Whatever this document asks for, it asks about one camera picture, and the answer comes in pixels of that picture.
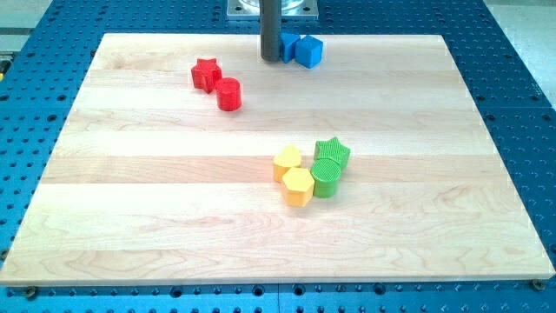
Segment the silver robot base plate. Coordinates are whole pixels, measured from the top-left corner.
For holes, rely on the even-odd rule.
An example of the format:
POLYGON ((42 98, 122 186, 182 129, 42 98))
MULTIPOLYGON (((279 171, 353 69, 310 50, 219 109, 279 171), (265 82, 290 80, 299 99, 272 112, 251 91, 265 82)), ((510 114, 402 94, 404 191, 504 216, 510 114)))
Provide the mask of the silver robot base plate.
MULTIPOLYGON (((228 20, 255 21, 260 16, 259 0, 227 0, 228 20)), ((319 17, 317 0, 281 0, 281 18, 286 20, 316 20, 319 17)))

